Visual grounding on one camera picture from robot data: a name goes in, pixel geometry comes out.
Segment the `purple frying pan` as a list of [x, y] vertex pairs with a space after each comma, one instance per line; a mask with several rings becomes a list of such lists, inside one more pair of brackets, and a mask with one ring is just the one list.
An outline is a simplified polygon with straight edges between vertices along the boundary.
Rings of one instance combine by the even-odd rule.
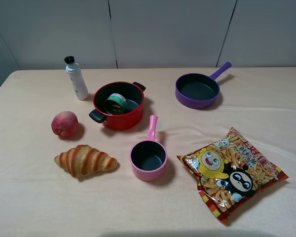
[[206, 109], [214, 105], [220, 94], [220, 86], [216, 79], [231, 68], [226, 62], [212, 75], [190, 73], [180, 76], [175, 83], [175, 96], [184, 106], [192, 109]]

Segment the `red peach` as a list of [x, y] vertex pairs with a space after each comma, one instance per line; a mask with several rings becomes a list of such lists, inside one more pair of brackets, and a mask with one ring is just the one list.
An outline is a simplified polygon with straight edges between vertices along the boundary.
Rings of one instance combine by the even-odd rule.
[[73, 112], [62, 111], [52, 120], [51, 129], [58, 136], [71, 137], [77, 133], [79, 122]]

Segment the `white bottle with black brush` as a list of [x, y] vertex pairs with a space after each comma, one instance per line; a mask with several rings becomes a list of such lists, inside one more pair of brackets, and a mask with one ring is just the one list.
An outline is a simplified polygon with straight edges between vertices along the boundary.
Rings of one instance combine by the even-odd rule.
[[68, 73], [73, 84], [74, 92], [78, 100], [85, 100], [89, 96], [89, 92], [82, 76], [80, 65], [75, 61], [73, 56], [64, 58], [66, 63], [66, 72]]

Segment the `croissant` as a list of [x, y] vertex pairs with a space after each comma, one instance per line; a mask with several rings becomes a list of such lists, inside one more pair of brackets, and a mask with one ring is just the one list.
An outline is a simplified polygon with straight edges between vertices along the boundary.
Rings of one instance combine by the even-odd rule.
[[89, 145], [78, 145], [54, 158], [55, 163], [74, 178], [83, 178], [116, 169], [118, 162]]

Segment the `prawn cracker snack bag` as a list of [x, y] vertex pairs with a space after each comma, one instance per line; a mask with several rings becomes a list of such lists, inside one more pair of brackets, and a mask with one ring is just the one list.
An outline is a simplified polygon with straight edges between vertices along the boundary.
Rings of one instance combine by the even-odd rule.
[[223, 139], [177, 158], [196, 178], [201, 198], [223, 223], [256, 193], [288, 178], [233, 127]]

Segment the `small tin can green label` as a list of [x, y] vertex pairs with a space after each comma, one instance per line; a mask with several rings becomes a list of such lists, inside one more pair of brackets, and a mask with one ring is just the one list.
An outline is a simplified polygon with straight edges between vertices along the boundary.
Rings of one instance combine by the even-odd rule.
[[122, 115], [126, 109], [126, 105], [126, 99], [118, 93], [111, 94], [104, 101], [105, 111], [111, 115]]

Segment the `pink saucepan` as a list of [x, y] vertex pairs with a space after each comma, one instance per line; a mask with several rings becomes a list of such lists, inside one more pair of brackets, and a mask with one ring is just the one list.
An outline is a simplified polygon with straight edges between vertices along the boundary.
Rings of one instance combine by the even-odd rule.
[[166, 149], [155, 138], [157, 120], [158, 116], [150, 116], [147, 138], [134, 145], [129, 155], [134, 175], [145, 182], [160, 178], [168, 160]]

